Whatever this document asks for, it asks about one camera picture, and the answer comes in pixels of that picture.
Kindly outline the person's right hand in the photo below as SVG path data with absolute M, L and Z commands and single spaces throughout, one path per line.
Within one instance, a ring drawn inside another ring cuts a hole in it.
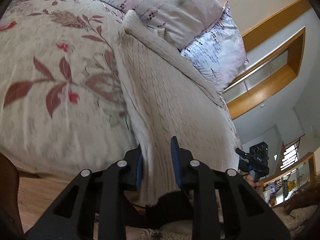
M 263 187 L 264 186 L 264 182 L 262 180 L 259 181 L 254 181 L 254 178 L 248 174 L 245 176 L 245 180 L 249 183 L 249 185 L 251 185 L 251 187 L 253 188 L 257 188 L 257 187 Z

